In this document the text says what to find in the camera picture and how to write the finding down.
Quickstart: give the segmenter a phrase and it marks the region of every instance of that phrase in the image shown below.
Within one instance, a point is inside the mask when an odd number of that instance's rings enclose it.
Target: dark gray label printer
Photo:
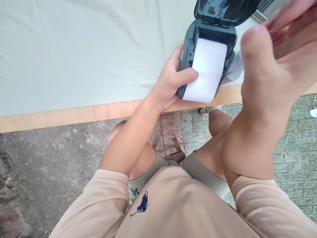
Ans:
[[[189,26],[179,71],[193,67],[199,78],[181,86],[176,95],[187,101],[210,103],[235,59],[235,27],[245,22],[260,0],[198,0]]]

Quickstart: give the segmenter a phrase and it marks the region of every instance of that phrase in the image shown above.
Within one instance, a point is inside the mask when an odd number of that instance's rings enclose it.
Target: foot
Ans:
[[[211,107],[202,107],[198,110],[199,114],[202,116],[208,115],[212,110],[220,109],[221,110],[222,105],[218,106],[211,106]]]

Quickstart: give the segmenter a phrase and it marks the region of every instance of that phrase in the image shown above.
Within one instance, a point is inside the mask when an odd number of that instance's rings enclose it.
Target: hand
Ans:
[[[272,34],[278,33],[315,4],[317,0],[289,0],[264,25]]]
[[[178,71],[183,44],[176,47],[166,61],[158,80],[150,94],[163,109],[168,108],[177,99],[176,91],[180,86],[191,83],[198,78],[193,68]]]
[[[314,5],[306,12],[301,12],[301,10],[309,8],[313,3],[316,3],[317,0],[301,1],[301,8],[294,9],[298,2],[299,1],[287,2],[275,16],[264,23],[270,31],[276,59],[316,39],[317,5]]]
[[[300,21],[300,18],[294,21],[294,25]],[[285,114],[288,117],[295,101],[317,82],[316,29],[317,19],[286,39],[279,45],[283,50],[278,59],[274,57],[273,42],[266,27],[253,27],[243,35],[244,107],[261,116]]]

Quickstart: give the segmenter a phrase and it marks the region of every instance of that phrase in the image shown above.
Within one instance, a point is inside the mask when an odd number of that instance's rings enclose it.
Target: gray shorts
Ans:
[[[165,160],[159,153],[152,166],[143,174],[141,177],[129,180],[129,195],[130,203],[136,198],[141,192],[145,184],[152,178],[152,176],[164,166],[180,166],[183,168],[193,179],[198,180],[202,184],[212,189],[222,199],[229,192],[229,186],[227,182],[212,173],[209,169],[204,166],[203,163],[197,158],[195,153],[191,153],[182,162],[177,163],[174,160]]]

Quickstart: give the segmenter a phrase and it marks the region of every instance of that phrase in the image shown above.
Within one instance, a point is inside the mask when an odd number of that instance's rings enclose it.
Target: wooden stool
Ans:
[[[185,159],[185,152],[182,151],[181,147],[179,146],[178,140],[176,137],[173,138],[173,145],[169,145],[163,149],[158,150],[158,153],[163,153],[165,151],[168,151],[172,148],[176,149],[175,153],[172,153],[170,155],[164,156],[164,159],[166,160],[175,160],[176,162],[181,162],[183,159]]]

